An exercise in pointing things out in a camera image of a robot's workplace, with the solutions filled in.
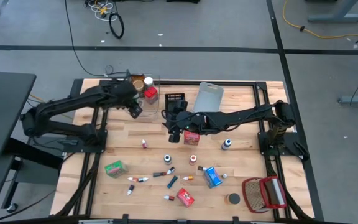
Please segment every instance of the wooden tabletop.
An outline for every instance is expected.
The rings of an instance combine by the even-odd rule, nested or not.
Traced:
[[[81,92],[98,83],[98,79],[85,79]],[[220,111],[229,113],[255,106],[251,87],[223,87],[224,95]],[[277,100],[287,101],[282,82],[267,82],[267,87],[271,103]],[[162,85],[160,87],[161,96],[166,93],[183,92],[186,94],[186,100],[189,102],[188,110],[190,110],[197,96],[197,85]],[[259,152],[257,123],[243,124],[230,133],[201,136],[198,146],[184,145],[183,136],[179,143],[174,144],[168,142],[167,129],[162,125],[164,120],[160,111],[165,105],[163,97],[155,104],[146,108],[137,119],[132,119],[123,110],[110,109],[107,125],[108,140],[99,165],[92,218],[122,218],[122,215],[126,213],[129,214],[130,219],[232,220],[233,216],[238,216],[243,221],[273,220],[272,212],[250,213],[241,190],[242,181],[249,177],[266,176],[264,158]],[[90,123],[92,114],[91,108],[77,110],[73,123],[77,125]],[[228,151],[223,151],[220,147],[227,138],[232,139],[232,146]],[[147,141],[147,149],[142,148],[142,139]],[[170,166],[165,165],[163,161],[166,154],[172,157]],[[198,158],[195,166],[189,165],[188,162],[192,154]],[[83,154],[75,154],[65,161],[60,172],[51,214],[62,209],[76,190],[83,158]],[[129,172],[114,179],[106,175],[104,166],[117,160],[125,163]],[[303,211],[313,217],[313,208],[301,161],[295,156],[283,156],[282,165],[288,191]],[[176,168],[174,175],[179,179],[171,189],[168,189],[167,184],[173,176],[153,178],[152,173],[167,171],[171,166]],[[206,185],[202,172],[197,170],[197,166],[214,166],[219,175],[227,174],[228,178],[223,179],[222,185],[210,189]],[[192,181],[181,179],[187,175],[192,175],[195,179]],[[128,177],[148,177],[149,180],[143,183],[133,183],[127,180]],[[127,196],[126,192],[131,184],[135,185],[135,189],[132,195]],[[173,202],[163,198],[164,195],[176,195],[182,187],[195,198],[190,208],[183,206],[177,198]],[[241,202],[238,205],[224,203],[224,197],[231,193],[241,196]],[[87,195],[88,189],[84,192],[80,213],[85,212]]]

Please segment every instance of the dark jar lid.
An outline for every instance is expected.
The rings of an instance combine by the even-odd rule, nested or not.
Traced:
[[[229,201],[233,205],[237,205],[238,203],[240,203],[240,196],[238,194],[236,194],[236,193],[230,194],[229,195]]]

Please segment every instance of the blue box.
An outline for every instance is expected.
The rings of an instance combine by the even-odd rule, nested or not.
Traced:
[[[208,187],[213,188],[216,186],[221,185],[222,181],[219,178],[219,175],[216,173],[216,170],[214,167],[208,168],[204,172],[205,179],[207,181]]]

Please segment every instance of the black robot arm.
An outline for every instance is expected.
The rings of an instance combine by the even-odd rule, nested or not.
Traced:
[[[22,114],[21,121],[24,134],[29,137],[39,137],[46,133],[63,134],[81,138],[85,145],[98,142],[98,132],[94,124],[77,126],[74,124],[51,121],[56,116],[84,107],[91,108],[128,108],[131,116],[137,118],[142,108],[134,97],[137,91],[129,81],[113,79],[107,85],[91,87],[78,96],[40,103]]]
[[[187,103],[178,102],[172,111],[162,111],[162,116],[166,119],[164,125],[168,128],[168,133],[171,134],[170,142],[179,142],[180,133],[184,130],[201,135],[217,134],[221,131],[233,131],[241,124],[261,120],[270,121],[273,124],[274,128],[270,132],[274,134],[272,137],[279,140],[287,128],[295,125],[291,106],[280,100],[272,105],[264,104],[233,113],[191,113],[186,111],[186,106]]]

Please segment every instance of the gray floor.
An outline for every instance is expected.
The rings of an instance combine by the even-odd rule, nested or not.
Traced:
[[[122,40],[106,34],[108,25],[96,20],[81,3],[68,0],[76,45],[277,47],[265,1],[118,3],[126,23]],[[358,50],[354,48],[358,37],[322,40],[289,27],[281,18],[283,3],[273,1],[286,49]],[[338,5],[289,0],[287,7],[287,19],[305,25],[307,14],[332,11]],[[358,12],[358,3],[353,11]],[[325,35],[358,33],[358,24],[307,23],[307,28]],[[69,38],[63,1],[10,0],[0,17],[0,45],[69,45]],[[103,73],[111,64],[116,71],[128,68],[162,78],[284,81],[278,54],[87,51],[78,55],[93,73]],[[332,222],[358,223],[358,109],[336,103],[358,84],[358,56],[287,55],[287,60],[324,217]],[[71,51],[0,50],[0,71],[36,74],[32,93],[48,100],[67,96],[74,78],[89,77]],[[19,126],[13,136],[27,140]],[[53,189],[53,185],[20,184],[14,201],[24,207]],[[11,220],[46,217],[51,203],[49,197]]]

